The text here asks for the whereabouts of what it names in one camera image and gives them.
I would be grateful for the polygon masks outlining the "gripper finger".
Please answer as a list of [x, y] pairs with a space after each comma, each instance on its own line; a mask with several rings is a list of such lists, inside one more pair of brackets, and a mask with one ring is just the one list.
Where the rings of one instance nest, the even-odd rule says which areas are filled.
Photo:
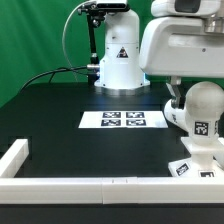
[[171, 107], [174, 109], [183, 109], [185, 97], [180, 91], [181, 78], [179, 76], [169, 76], [166, 86], [171, 94]]

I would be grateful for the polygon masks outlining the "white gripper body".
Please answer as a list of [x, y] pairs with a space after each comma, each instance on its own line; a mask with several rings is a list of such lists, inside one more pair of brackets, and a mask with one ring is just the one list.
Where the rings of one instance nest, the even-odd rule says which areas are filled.
[[162, 17], [148, 23], [139, 65], [148, 75], [224, 78], [224, 34], [206, 33], [203, 20]]

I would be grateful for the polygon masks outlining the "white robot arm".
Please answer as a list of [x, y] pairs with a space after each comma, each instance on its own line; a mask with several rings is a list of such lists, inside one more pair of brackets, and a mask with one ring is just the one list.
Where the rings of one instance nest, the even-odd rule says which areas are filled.
[[183, 77], [224, 78], [224, 0], [154, 0], [143, 33], [126, 2], [98, 0], [106, 13], [105, 55], [97, 85], [111, 92], [142, 87], [143, 76], [168, 76], [171, 105], [181, 108]]

